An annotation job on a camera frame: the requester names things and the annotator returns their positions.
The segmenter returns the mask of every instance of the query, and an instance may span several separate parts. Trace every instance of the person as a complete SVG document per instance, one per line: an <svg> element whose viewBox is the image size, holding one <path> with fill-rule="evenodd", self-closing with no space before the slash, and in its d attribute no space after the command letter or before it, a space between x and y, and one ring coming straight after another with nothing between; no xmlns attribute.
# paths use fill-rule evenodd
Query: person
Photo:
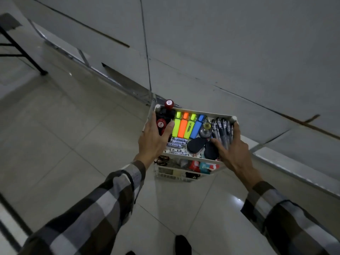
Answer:
<svg viewBox="0 0 340 255"><path fill-rule="evenodd" d="M163 153L173 126L169 123L160 136L153 113L138 140L139 153L133 162L110 173L98 188L30 236L19 254L110 254L119 229L133 211L146 170ZM246 218L278 254L340 254L339 241L329 231L262 179L240 136L235 123L229 150L218 140L211 141L220 159L249 191L241 209ZM191 254L184 236L177 236L175 242L177 255Z"/></svg>

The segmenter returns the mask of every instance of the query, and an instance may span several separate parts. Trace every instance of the white wall panel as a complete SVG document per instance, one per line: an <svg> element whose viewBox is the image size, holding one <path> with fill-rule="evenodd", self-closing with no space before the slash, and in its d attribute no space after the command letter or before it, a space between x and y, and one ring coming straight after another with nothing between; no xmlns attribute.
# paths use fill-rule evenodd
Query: white wall panel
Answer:
<svg viewBox="0 0 340 255"><path fill-rule="evenodd" d="M139 0L38 1L146 54Z"/></svg>
<svg viewBox="0 0 340 255"><path fill-rule="evenodd" d="M301 126L267 147L340 180L340 141L337 139Z"/></svg>
<svg viewBox="0 0 340 255"><path fill-rule="evenodd" d="M117 44L33 0L15 0L15 3L26 17L43 28L149 88L147 59L139 51Z"/></svg>
<svg viewBox="0 0 340 255"><path fill-rule="evenodd" d="M300 120L340 104L340 0L143 0L143 8L150 56L165 64Z"/></svg>
<svg viewBox="0 0 340 255"><path fill-rule="evenodd" d="M153 92L183 108L236 115L242 135L254 141L263 143L295 126L282 116L157 60L151 58L149 63Z"/></svg>

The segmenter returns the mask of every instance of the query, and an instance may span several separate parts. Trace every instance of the red knob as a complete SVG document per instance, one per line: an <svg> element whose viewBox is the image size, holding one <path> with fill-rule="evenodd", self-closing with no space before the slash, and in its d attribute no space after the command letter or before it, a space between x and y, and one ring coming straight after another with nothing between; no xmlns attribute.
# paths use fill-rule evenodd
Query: red knob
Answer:
<svg viewBox="0 0 340 255"><path fill-rule="evenodd" d="M164 103L164 107L167 109L167 110L172 110L173 106L175 105L175 103L171 100L171 99L168 99L167 101L165 101Z"/></svg>
<svg viewBox="0 0 340 255"><path fill-rule="evenodd" d="M167 126L167 122L163 119L163 118L160 118L157 120L157 127L158 128L165 128L165 126Z"/></svg>

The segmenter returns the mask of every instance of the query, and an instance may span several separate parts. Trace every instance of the sleeve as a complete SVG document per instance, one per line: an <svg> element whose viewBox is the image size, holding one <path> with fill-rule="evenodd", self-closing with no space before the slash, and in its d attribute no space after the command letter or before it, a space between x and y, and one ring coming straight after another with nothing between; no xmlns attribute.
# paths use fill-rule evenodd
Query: sleeve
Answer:
<svg viewBox="0 0 340 255"><path fill-rule="evenodd" d="M253 187L241 212L278 254L339 254L339 241L306 210L267 182Z"/></svg>
<svg viewBox="0 0 340 255"><path fill-rule="evenodd" d="M110 254L145 173L140 161L110 173L89 195L30 236L19 254Z"/></svg>

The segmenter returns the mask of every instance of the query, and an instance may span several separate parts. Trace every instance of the shoe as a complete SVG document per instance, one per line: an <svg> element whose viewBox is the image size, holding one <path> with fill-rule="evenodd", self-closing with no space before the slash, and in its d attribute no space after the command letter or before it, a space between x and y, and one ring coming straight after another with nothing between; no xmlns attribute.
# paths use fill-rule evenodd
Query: shoe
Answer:
<svg viewBox="0 0 340 255"><path fill-rule="evenodd" d="M182 235L177 235L175 238L175 254L176 255L191 255L191 245L187 238Z"/></svg>

